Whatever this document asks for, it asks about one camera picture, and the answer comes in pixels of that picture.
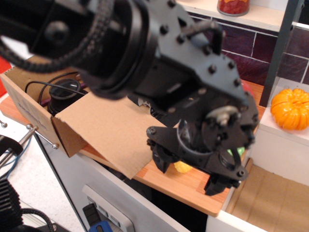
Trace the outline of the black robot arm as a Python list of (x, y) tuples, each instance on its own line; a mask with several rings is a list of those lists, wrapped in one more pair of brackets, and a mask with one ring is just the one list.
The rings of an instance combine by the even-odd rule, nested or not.
[(99, 97), (148, 102), (163, 123), (147, 129), (160, 171), (183, 161), (208, 173), (208, 196), (247, 178), (237, 149), (254, 142), (258, 110), (222, 53), (217, 22), (195, 22), (174, 0), (3, 0), (0, 33), (49, 59), (33, 63), (1, 44), (21, 69), (74, 67)]

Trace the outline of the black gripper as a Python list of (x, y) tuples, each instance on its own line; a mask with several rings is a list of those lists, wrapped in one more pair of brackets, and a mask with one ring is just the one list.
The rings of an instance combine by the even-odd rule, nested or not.
[(214, 196), (226, 188), (238, 188), (248, 177), (237, 153), (238, 147), (249, 143), (246, 132), (238, 122), (222, 127), (214, 120), (200, 126), (181, 120), (176, 128), (149, 127), (147, 145), (162, 173), (178, 161), (208, 173), (210, 178), (204, 188), (205, 194)]

